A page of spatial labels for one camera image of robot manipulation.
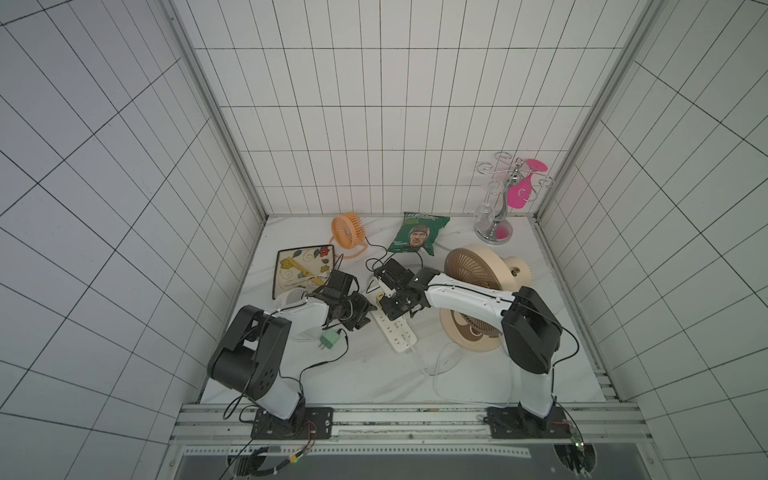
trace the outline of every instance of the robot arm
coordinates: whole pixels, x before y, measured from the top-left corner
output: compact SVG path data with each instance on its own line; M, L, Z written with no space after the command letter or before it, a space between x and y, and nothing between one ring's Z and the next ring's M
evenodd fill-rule
M382 309L394 320L418 306L435 306L475 317L504 333L507 352L521 368L521 407L536 418L551 411L551 361L562 327L535 290L493 290L451 278L430 268L416 275L388 260L374 271L386 293Z

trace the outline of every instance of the wire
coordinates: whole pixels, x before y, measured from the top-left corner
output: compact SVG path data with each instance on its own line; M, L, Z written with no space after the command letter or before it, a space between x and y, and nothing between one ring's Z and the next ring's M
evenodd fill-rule
M445 350L445 348L448 345L456 345L462 352L464 351L464 349L458 343L446 343L440 349L440 353L437 354L437 361L435 362L435 375L432 376L432 390L435 392L435 395L437 395L438 397L440 397L443 400L448 400L449 402L454 402L454 403L462 403L462 404L465 404L465 405L485 405L485 406L497 407L497 408L500 408L500 409L507 408L509 406L509 404L511 403L512 386L514 385L514 381L513 380L511 380L511 384L509 386L509 397L507 397L507 402L504 405L498 405L498 404L495 404L495 403L487 403L487 402L472 402L472 401L465 401L465 400L456 400L456 399L450 399L448 397L440 395L440 392L437 390L437 377L438 377L438 375L440 375L440 373L445 373L445 372L439 372L438 371L438 367L440 365L440 357L442 356L443 351ZM512 378L512 359L509 359L509 378L510 379Z
M519 306L521 306L521 307L523 307L523 308L527 308L528 310L531 310L532 312L538 313L536 310L532 309L530 306L527 306L527 305L523 305L522 303L518 303L518 305L519 305ZM555 325L559 326L560 328L562 328L563 330L565 330L566 332L568 332L568 335L570 335L571 337L573 337L574 341L576 342L576 351L575 351L575 352L573 352L573 353L572 353L571 355L569 355L569 356L566 356L566 357L563 357L563 358L559 359L558 361L556 361L555 363L553 363L553 364L552 364L552 367L551 367L551 371L552 371L552 382L551 382L551 385L550 385L550 387L549 387L549 390L550 390L550 393L554 393L554 368L557 366L557 364L558 364L558 363L560 363L560 362L564 362L565 360L568 360L568 359L570 359L570 358L573 358L573 357L575 357L575 356L576 356L576 354L577 354L577 353L579 353L579 349L581 349L581 344L579 343L579 341L578 341L578 338L576 338L576 335L574 335L574 334L573 334L573 332L572 332L572 331L570 331L569 329L567 329L567 328L565 328L564 326L562 326L562 324L561 324L560 322L558 322L558 321L557 321L557 320L555 320L555 319L551 319L551 318L549 318L549 317L546 317L546 316L544 316L544 318L545 318L545 319L548 319L548 320L550 320L550 321L551 321L551 322L553 322Z
M240 449L240 452L238 452L237 455L235 455L235 458L232 459L232 462L230 462L230 464L227 465L227 467L224 469L224 471L221 472L221 475L219 475L219 480L224 478L224 475L230 470L230 467L234 464L235 460L237 460L237 458L243 454L245 449L247 449L248 445L250 445L251 443L253 443L253 439L249 440L248 443L245 444L245 446Z
M253 375L256 373L256 363L253 364L253 369L250 371L250 375L248 375L248 381L245 382L245 386L243 387L243 391L233 399L229 405L224 409L224 413L222 414L222 417L224 420L229 420L230 417L235 413L235 410L237 410L237 407L240 406L240 400L243 399L245 396L246 390L248 390L248 385L250 385L250 381L253 379Z
M341 262L344 260L344 254L342 253L333 261L333 269L338 270L341 267Z
M312 365L310 365L308 367L305 367L301 372L299 372L299 378L298 379L295 379L292 376L282 376L282 375L280 375L280 372L278 372L277 374L280 375L280 378L291 379L291 380L294 380L294 381L298 382L299 383L299 390L301 390L301 394L304 395L304 385L301 383L301 377L302 377L302 375L304 374L305 371L307 371L309 369L313 369L313 368L315 368L317 366L326 365L327 363L333 363L336 360L340 360L349 351L349 334L344 329L339 329L339 331L337 333L339 333L339 334L344 333L344 340L346 341L346 350L344 350L344 353L342 353L341 355L339 355L338 357L336 357L333 360L325 360L325 361L322 361L322 362L314 363L314 364L312 364Z
M373 275L371 275L371 277L372 277L371 281L368 282L368 286L366 287L366 293L371 293L371 292L381 288L379 285L376 285L376 288L371 290L371 285L373 285L373 282L376 281L376 278Z
M499 300L501 300L502 302L513 303L511 300L506 300L506 299L503 299L503 298L499 298L499 297L498 297L498 296L496 296L496 295L490 295L490 294L488 294L488 293L485 293L485 292L479 292L479 291L477 291L477 290L474 290L474 289L471 289L471 288L467 288L466 286L461 286L461 285L452 285L452 284L450 284L450 283L430 283L430 284L429 284L429 286L450 286L451 288L460 288L460 289L462 289L462 290L468 290L468 291L470 291L470 292L473 292L473 293L477 293L478 295L487 296L488 298L492 298L492 299L494 299L494 300L496 300L496 299L499 299Z
M555 405L559 405L561 409L563 409L563 412L565 412L565 415L568 415L571 417L571 423L573 423L573 426L576 427L576 432L578 432L578 438L581 440L582 446L584 444L584 436L581 434L581 429L578 428L578 424L576 423L576 419L574 419L574 416L571 415L571 413L565 409L562 403L558 402L557 399L554 400Z
M387 248L384 247L383 245L378 245L376 243L371 243L371 241L368 240L368 237L366 237L366 242L371 247L379 247L379 248L383 248L384 249L384 254L382 256L380 256L380 257L373 257L373 258L369 258L369 259L366 260L366 270L368 270L369 272L372 272L372 271L376 270L377 267L375 267L375 266L368 266L368 262L373 261L373 263L371 263L371 265L376 265L376 262L379 262L381 264L381 266L384 266L384 262L385 262L384 261L384 257L386 257L387 255L390 255L389 258L392 258L392 256L395 255L393 252L390 252L389 250L387 250Z

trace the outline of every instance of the white power strip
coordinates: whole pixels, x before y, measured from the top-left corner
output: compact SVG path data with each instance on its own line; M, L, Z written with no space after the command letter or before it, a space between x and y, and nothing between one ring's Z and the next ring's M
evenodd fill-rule
M406 322L405 316L400 316L398 319L390 320L387 318L387 315L384 315L382 307L379 304L379 299L382 297L384 297L384 294L380 292L372 292L366 294L368 301L379 308L378 310L374 310L369 313L376 321L376 323L379 324L379 327L381 327L382 332L384 332L384 336L386 336L386 339L389 341L389 345L391 345L397 353L405 352L409 348L409 343L411 345L416 344L416 335L413 333L413 330L411 330L411 327Z

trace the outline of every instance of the black cable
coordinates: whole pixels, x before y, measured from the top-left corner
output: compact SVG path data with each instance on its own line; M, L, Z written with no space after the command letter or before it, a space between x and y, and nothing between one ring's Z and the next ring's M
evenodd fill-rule
M342 253L333 261L333 269L338 270L341 268L341 262L344 260L344 254Z
M304 301L303 301L302 303L297 303L296 305L287 306L287 307L285 307L285 308L281 308L281 309L275 310L274 312L264 312L263 314L264 314L264 315L266 315L266 316L272 316L272 315L274 315L275 313L284 312L284 311L286 311L286 310L291 310L291 309L294 309L294 308L298 308L298 307L300 307L300 306L304 306L304 305L306 305L306 297L304 298ZM259 320L259 322L258 322L258 323L257 323L255 326L252 326L252 327L251 327L251 328L249 328L249 329L248 329L248 330L247 330L247 331L246 331L246 332L245 332L243 335L241 335L241 336L240 336L240 339L238 339L238 340L237 340L237 342L238 342L238 343L242 342L242 341L243 341L243 340L245 340L245 339L246 339L246 338L247 338L247 337L248 337L248 336L249 336L249 335L250 335L250 334L251 334L251 333L252 333L252 332L253 332L255 329L257 329L257 328L259 328L259 327L261 327L261 326L263 326L263 328L264 328L264 329L266 329L266 320L263 320L263 319L262 319L262 320ZM257 336L257 338L261 338L261 335L262 335L262 333L263 333L263 332L259 333L259 335Z
M277 374L280 375L280 378L291 379L291 380L294 380L294 381L298 382L299 383L299 390L301 391L301 394L304 395L304 385L301 383L301 376L304 374L305 371L307 371L309 369L313 369L313 368L315 368L317 366L326 365L327 363L333 363L336 360L340 360L349 351L349 334L344 329L339 329L338 333L339 334L344 333L344 340L346 341L346 350L344 350L344 353L342 353L341 355L339 355L338 357L336 357L333 360L325 360L323 362L318 362L318 363L315 363L313 365L310 365L310 366L306 367L301 372L299 372L299 378L298 379L295 379L295 378L293 378L291 376L282 376L282 375L280 375L280 372L278 372Z
M525 309L531 310L533 313L538 313L539 315L541 315L541 314L540 314L540 313L539 313L537 310L535 310L535 309L532 309L530 306L527 306L527 305L523 305L522 303L518 303L518 306L521 306L521 307L523 307L523 308L525 308ZM576 342L576 351L575 351L575 352L573 352L571 355L569 355L569 356L566 356L566 357L564 357L564 358L561 358L561 359L559 359L557 362L553 363L553 364L552 364L552 368L554 368L554 366L555 366L555 365L557 365L558 363L560 363L560 362L564 362L565 360L568 360L568 359L570 359L570 358L573 358L573 357L575 357L575 356L576 356L576 354L577 354L577 353L579 353L579 349L581 348L581 344L579 343L579 341L578 341L578 338L576 338L576 335L574 335L574 334L573 334L573 332L572 332L572 331L570 331L569 329L567 329L567 328L565 328L564 326L562 326L562 324L561 324L560 322L558 322L556 319L552 319L552 318L549 318L548 316L544 316L544 318L545 318L545 319L547 319L547 320L549 320L550 322L553 322L555 325L559 326L560 328L562 328L563 330L565 330L566 332L568 332L568 335L570 335L571 337L573 337L574 341Z
M494 299L494 300L496 300L496 299L499 299L499 300L501 300L502 302L513 303L511 300L505 300L505 299L503 299L503 298L498 298L498 296L495 296L495 295L490 295L490 294L488 294L488 293L485 293L485 292L479 292L479 291L477 291L477 290L474 290L474 289L471 289L471 288L467 288L466 286L461 286L461 285L451 285L451 284L449 284L449 283L430 283L430 284L429 284L427 287L430 287L430 286L450 286L451 288L460 288L460 289L462 289L462 290L467 290L467 291L470 291L470 292L473 292L473 293L477 293L478 295L487 296L488 298L492 298L492 299Z
M574 427L576 428L576 432L578 432L578 438L581 439L581 442L584 442L584 436L581 434L581 429L578 428L578 424L576 423L576 419L574 419L574 416L571 415L571 413L565 409L562 403L558 402L557 399L554 401L555 405L559 405L561 409L563 409L563 412L565 412L565 415L568 415L571 417L571 423L574 424Z
M371 247L379 247L379 248L383 248L385 252L388 252L388 251L389 251L389 250L387 250L387 248L386 248L386 247L384 247L383 245L378 245L378 244L376 244L376 243L371 243L371 240L368 240L368 237L366 237L366 242L368 242L368 245L370 245Z
M366 293L371 293L372 291L376 290L376 288L381 288L380 286L376 285L376 288L371 290L371 285L373 285L373 282L375 282L377 279L376 277L373 277L370 282L368 282L368 286L366 287Z
M229 420L230 417L235 413L235 410L237 410L237 407L240 406L240 400L242 400L243 397L245 396L245 392L246 390L248 390L248 385L250 385L250 381L253 379L253 375L255 373L256 373L256 363L253 364L253 369L250 371L250 375L248 375L248 381L245 382L243 391L235 399L233 399L230 402L230 404L227 405L227 407L224 409L224 413L222 414L224 420Z
M376 266L368 266L368 262L373 261L372 265L376 265L376 262L379 262L383 266L384 265L384 257L386 257L389 254L394 255L393 252L390 252L389 250L387 250L387 248L384 247L383 245L378 245L376 243L371 243L371 241L368 240L368 237L366 237L366 242L371 247L379 247L379 248L383 248L384 249L384 254L382 256L380 256L380 257L373 257L373 258L369 258L369 259L366 260L366 270L368 270L369 272L374 271L377 267Z
M223 471L223 472L221 472L221 475L219 475L219 480L221 480L222 478L224 478L224 475L225 475L225 474L226 474L226 473L227 473L227 472L230 470L230 467L231 467L231 466L232 466L232 464L235 462L235 460L237 460L237 458L243 454L243 452L245 451L245 449L247 449L247 448L248 448L248 445L250 445L251 443L253 443L253 439L249 440L249 441L248 441L248 443L247 443L247 444L245 444L245 446L244 446L243 448L241 448L241 449L240 449L240 452L239 452L237 455L235 455L235 458L233 458L233 459L232 459L232 462L231 462L229 465L227 465L227 467L224 469L224 471Z

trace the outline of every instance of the green chip bag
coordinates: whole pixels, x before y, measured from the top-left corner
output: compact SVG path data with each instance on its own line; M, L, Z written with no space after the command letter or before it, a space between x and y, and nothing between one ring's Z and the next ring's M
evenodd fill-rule
M448 220L451 220L451 217L406 212L400 231L387 251L393 253L416 252L423 247L427 253L435 256L435 249L432 248L432 244Z

